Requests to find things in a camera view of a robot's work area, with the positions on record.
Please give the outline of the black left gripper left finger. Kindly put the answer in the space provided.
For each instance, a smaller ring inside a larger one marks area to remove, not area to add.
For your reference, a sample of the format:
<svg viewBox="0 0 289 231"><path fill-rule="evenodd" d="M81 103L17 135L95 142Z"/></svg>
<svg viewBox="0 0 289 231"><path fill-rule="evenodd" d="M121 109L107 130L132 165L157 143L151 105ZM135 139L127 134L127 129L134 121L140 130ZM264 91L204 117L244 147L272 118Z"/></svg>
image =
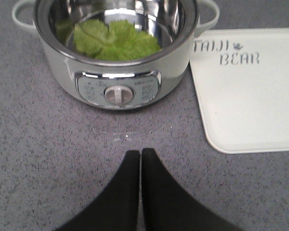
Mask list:
<svg viewBox="0 0 289 231"><path fill-rule="evenodd" d="M140 152L127 151L104 190L58 231L135 231L139 205Z"/></svg>

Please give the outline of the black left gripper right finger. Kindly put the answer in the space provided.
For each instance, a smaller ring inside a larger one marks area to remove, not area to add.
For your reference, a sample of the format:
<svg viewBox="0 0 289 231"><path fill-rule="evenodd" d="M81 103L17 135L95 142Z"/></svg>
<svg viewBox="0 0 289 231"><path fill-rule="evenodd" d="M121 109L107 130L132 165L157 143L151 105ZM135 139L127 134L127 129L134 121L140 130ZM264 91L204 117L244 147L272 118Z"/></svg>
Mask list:
<svg viewBox="0 0 289 231"><path fill-rule="evenodd" d="M194 199L152 148L142 150L142 201L148 231L238 231Z"/></svg>

